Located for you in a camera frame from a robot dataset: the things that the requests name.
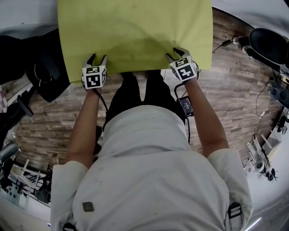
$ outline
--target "floor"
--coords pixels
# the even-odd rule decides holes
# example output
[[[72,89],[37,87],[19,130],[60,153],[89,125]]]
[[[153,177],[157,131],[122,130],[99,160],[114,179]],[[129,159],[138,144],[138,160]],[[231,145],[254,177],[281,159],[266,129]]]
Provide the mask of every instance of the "floor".
[[[214,44],[217,48],[223,41],[233,36],[247,36],[251,27],[232,16],[213,10]],[[179,83],[171,70],[164,70],[165,82],[170,86],[172,95],[174,87]],[[139,81],[142,99],[145,96],[143,73],[136,73]],[[273,77],[269,67],[250,59],[235,45],[219,48],[212,59],[211,70],[202,70],[199,85],[220,118],[232,148],[236,148],[241,159],[246,159],[248,149],[246,143],[252,139],[259,118],[256,115],[256,98],[264,89],[269,77]],[[103,88],[103,98],[110,105],[112,97],[120,87],[120,75],[108,76]],[[185,93],[179,88],[179,95]],[[16,161],[24,164],[29,158],[29,167],[46,171],[48,164],[55,163],[57,156],[60,163],[64,163],[66,146],[71,130],[81,106],[86,91],[82,86],[70,85],[55,101],[47,103],[35,94],[31,99],[33,117],[25,117],[17,131],[17,142],[22,151]],[[257,112],[261,114],[267,105],[269,95],[266,90],[259,96]],[[270,101],[264,119],[260,125],[258,135],[269,133],[272,120],[275,119],[280,105]],[[103,125],[105,108],[100,103],[98,123]],[[190,118],[191,148],[201,152],[200,142],[196,132],[194,118]]]

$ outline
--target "white marker cube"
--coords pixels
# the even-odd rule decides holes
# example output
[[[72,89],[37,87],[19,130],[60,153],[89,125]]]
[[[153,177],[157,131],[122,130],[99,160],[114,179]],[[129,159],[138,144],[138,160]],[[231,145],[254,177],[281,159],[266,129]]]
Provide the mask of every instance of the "white marker cube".
[[[190,55],[170,63],[170,66],[182,82],[197,77],[197,66]]]
[[[82,68],[82,81],[85,89],[101,88],[106,80],[106,66]]]

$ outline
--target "person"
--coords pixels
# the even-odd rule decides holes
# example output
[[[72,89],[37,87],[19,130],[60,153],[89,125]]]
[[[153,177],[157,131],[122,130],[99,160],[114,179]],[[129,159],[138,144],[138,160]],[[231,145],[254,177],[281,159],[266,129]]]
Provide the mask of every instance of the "person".
[[[142,102],[136,77],[123,73],[93,163],[99,97],[87,91],[64,165],[55,165],[51,189],[53,231],[228,230],[228,208],[252,213],[238,151],[198,85],[185,83],[202,155],[186,136],[184,111],[159,71],[147,72]]]

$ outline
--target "white shirt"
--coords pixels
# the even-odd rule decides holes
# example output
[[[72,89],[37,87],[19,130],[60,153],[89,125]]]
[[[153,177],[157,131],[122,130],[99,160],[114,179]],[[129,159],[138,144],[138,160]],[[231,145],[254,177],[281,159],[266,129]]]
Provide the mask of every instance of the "white shirt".
[[[252,212],[237,150],[207,158],[193,152],[173,112],[139,106],[106,126],[99,159],[53,168],[52,230],[70,222],[78,231],[225,230],[232,202],[242,206],[243,227]],[[83,203],[91,202],[93,212]]]

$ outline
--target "yellow-green cloth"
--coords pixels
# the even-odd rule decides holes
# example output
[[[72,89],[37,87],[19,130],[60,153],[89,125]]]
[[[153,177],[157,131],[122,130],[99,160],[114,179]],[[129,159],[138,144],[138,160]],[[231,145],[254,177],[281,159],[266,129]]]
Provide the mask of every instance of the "yellow-green cloth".
[[[210,0],[58,0],[58,24],[70,82],[81,80],[92,53],[95,65],[108,56],[108,74],[168,68],[174,47],[211,66]]]

